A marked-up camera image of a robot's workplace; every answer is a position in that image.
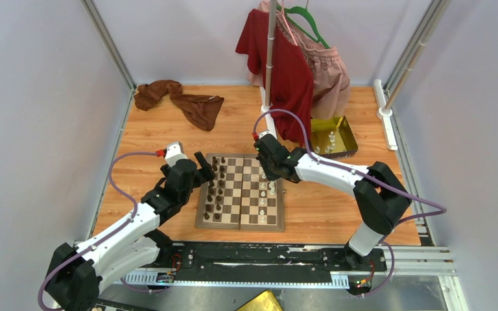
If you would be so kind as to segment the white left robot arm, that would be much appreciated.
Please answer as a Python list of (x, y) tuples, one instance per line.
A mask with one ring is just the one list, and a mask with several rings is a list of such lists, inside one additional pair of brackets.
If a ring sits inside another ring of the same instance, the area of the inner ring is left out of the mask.
[(172, 240), (159, 226), (181, 211), (194, 189), (213, 180), (215, 173), (201, 152), (190, 160), (178, 143), (153, 152), (166, 164), (163, 177), (138, 202), (119, 189), (134, 205), (124, 217), (88, 240), (58, 246), (38, 290), (38, 305), (48, 293), (59, 310), (88, 310), (109, 285), (130, 271), (153, 263), (158, 268), (172, 261)]

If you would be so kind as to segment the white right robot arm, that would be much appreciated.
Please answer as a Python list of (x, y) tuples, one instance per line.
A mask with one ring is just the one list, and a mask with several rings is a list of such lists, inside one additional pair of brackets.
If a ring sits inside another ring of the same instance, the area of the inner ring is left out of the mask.
[(288, 150), (270, 133), (256, 139), (254, 148), (269, 181), (314, 182), (354, 197), (362, 223), (348, 240), (344, 253), (344, 261), (352, 270), (369, 264), (373, 248), (394, 230), (412, 203), (385, 163), (347, 165), (304, 148)]

